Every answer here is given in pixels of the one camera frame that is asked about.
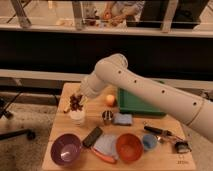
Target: green bin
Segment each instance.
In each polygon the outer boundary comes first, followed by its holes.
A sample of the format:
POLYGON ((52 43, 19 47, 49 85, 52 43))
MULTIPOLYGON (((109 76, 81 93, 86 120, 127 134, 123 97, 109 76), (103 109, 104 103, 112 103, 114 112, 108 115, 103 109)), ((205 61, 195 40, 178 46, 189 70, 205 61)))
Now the green bin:
POLYGON ((141 114, 150 116, 165 116, 166 114, 152 105, 144 102, 130 92, 118 89, 118 107, 120 113, 141 114))

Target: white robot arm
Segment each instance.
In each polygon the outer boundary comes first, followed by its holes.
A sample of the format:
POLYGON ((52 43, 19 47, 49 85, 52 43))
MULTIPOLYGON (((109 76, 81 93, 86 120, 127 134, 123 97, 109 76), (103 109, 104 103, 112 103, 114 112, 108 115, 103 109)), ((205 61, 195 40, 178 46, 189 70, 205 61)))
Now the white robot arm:
POLYGON ((95 98, 108 83, 115 85, 156 106, 213 142, 211 101, 136 75, 127 69, 127 65, 122 54, 101 59, 94 71, 82 80, 80 91, 88 98, 95 98))

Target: floor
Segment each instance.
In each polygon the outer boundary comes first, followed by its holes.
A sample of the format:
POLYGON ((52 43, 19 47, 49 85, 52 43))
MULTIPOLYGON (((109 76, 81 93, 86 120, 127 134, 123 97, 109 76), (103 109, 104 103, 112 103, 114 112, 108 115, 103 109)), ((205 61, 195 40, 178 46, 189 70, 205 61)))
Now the floor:
MULTIPOLYGON (((0 92, 0 97, 10 102, 19 92, 0 92)), ((23 92, 9 106, 11 120, 0 119, 0 134, 21 129, 32 129, 36 139, 29 141, 25 135, 0 141, 1 171, 42 171, 41 165, 51 126, 60 96, 23 92)), ((213 170, 213 144, 183 125, 192 148, 197 171, 213 170)))

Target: black object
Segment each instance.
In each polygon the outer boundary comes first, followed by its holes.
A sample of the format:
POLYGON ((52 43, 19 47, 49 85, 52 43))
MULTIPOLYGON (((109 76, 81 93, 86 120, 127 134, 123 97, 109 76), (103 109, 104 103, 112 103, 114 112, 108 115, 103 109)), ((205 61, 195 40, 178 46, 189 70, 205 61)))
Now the black object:
MULTIPOLYGON (((137 26, 160 28, 168 2, 168 0, 146 1, 140 16, 141 22, 137 23, 137 26)), ((200 24, 200 15, 208 2, 209 0, 180 0, 173 18, 172 28, 193 29, 200 24)))
POLYGON ((163 130, 163 129, 155 128, 155 127, 151 127, 151 126, 144 126, 144 129, 147 131, 150 131, 152 133, 155 133, 155 134, 163 134, 163 135, 167 135, 167 136, 172 136, 172 132, 168 131, 168 130, 163 130))
POLYGON ((5 109, 0 109, 0 118, 1 118, 3 115, 4 115, 7 119, 12 119, 12 118, 13 118, 13 114, 12 114, 10 111, 5 110, 5 109))
POLYGON ((192 151, 187 141, 176 142, 175 149, 179 154, 184 154, 192 151))
POLYGON ((3 98, 0 98, 0 107, 4 107, 5 101, 3 98))
POLYGON ((209 100, 213 102, 213 90, 208 93, 208 96, 209 96, 209 100))
POLYGON ((101 136, 102 133, 103 133, 102 129, 97 126, 83 140, 83 145, 87 148, 91 147, 95 143, 95 141, 101 136))
POLYGON ((24 130, 10 132, 10 133, 6 133, 6 134, 0 134, 0 140, 16 137, 16 136, 23 135, 23 134, 27 134, 28 140, 33 140, 36 137, 36 134, 34 131, 32 131, 30 129, 24 129, 24 130))

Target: cloth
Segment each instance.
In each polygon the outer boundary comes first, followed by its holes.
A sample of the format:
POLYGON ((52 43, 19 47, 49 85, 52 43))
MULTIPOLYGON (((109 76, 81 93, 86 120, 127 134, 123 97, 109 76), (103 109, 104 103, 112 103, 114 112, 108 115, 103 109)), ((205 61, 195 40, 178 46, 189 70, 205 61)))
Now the cloth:
POLYGON ((111 156, 117 160, 118 154, 115 147, 116 139, 117 137, 113 134, 104 134, 98 138, 93 148, 99 151, 100 153, 107 156, 111 156))
POLYGON ((115 125, 132 125, 132 115, 115 113, 113 124, 115 124, 115 125))

